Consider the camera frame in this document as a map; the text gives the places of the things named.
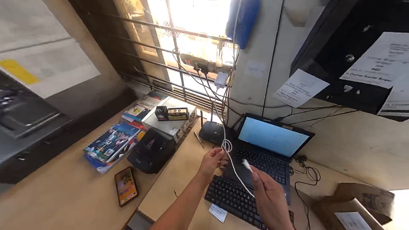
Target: laptop keyboard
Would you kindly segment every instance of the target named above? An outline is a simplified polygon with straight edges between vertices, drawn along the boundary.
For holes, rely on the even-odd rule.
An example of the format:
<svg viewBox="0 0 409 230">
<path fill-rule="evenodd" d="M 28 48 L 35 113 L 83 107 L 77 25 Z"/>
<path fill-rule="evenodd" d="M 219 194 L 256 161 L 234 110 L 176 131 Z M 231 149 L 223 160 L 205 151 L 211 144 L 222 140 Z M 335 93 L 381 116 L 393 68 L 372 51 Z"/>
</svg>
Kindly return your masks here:
<svg viewBox="0 0 409 230">
<path fill-rule="evenodd" d="M 204 199 L 259 229 L 266 229 L 254 197 L 247 193 L 243 185 L 227 177 L 214 175 Z"/>
<path fill-rule="evenodd" d="M 246 159 L 249 164 L 253 165 L 257 169 L 267 173 L 278 183 L 285 185 L 285 162 L 268 157 L 253 150 L 239 150 L 235 155 L 236 163 L 243 163 L 243 159 Z"/>
</svg>

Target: phone screen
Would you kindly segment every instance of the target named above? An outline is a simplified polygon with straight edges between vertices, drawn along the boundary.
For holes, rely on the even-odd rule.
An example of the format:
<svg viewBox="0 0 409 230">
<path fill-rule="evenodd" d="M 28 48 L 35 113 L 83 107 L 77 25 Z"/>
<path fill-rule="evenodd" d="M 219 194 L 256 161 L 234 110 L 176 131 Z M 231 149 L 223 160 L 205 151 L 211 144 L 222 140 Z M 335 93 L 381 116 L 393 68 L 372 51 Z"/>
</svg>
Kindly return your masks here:
<svg viewBox="0 0 409 230">
<path fill-rule="evenodd" d="M 119 205 L 123 206 L 130 199 L 137 196 L 135 181 L 132 176 L 132 168 L 128 167 L 115 174 L 115 183 L 119 198 Z"/>
</svg>

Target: laptop screen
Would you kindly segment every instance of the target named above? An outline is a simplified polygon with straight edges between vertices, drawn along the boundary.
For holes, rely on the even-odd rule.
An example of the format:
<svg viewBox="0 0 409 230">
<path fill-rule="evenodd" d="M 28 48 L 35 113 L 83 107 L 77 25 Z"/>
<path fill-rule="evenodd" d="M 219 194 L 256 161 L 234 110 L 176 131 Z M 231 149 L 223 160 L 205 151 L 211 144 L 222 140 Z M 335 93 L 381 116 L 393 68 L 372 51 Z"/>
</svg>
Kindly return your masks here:
<svg viewBox="0 0 409 230">
<path fill-rule="evenodd" d="M 238 138 L 291 157 L 309 136 L 247 117 Z"/>
</svg>

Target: window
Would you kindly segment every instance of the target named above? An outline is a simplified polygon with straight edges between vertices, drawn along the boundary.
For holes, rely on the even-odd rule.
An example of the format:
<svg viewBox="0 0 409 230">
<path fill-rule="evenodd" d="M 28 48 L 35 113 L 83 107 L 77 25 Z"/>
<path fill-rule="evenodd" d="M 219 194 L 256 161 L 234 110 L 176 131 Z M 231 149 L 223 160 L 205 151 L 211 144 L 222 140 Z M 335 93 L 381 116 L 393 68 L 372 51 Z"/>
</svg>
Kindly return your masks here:
<svg viewBox="0 0 409 230">
<path fill-rule="evenodd" d="M 81 8 L 76 9 L 81 19 L 88 22 L 87 27 L 120 75 L 211 109 L 215 95 L 201 84 L 216 91 L 213 82 L 217 73 L 231 73 L 233 53 L 238 52 L 238 46 L 225 35 L 231 0 L 70 1 Z M 95 30 L 107 32 L 101 35 Z M 209 82 L 188 65 L 193 61 L 210 62 Z M 222 66 L 215 67 L 215 62 Z M 217 92 L 220 111 L 228 90 L 225 87 Z"/>
</svg>

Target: screen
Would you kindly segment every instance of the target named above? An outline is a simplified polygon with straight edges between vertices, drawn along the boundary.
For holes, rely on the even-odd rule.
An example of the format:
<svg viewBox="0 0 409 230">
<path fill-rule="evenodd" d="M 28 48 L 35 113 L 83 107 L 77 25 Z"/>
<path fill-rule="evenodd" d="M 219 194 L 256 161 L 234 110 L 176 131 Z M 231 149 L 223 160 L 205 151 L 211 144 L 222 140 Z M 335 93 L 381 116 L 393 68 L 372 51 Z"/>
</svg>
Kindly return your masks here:
<svg viewBox="0 0 409 230">
<path fill-rule="evenodd" d="M 291 157 L 309 136 L 247 117 L 238 138 Z"/>
<path fill-rule="evenodd" d="M 115 183 L 117 184 L 120 205 L 124 205 L 130 199 L 137 196 L 135 182 L 133 181 L 131 170 L 131 167 L 128 167 L 115 174 Z"/>
</svg>

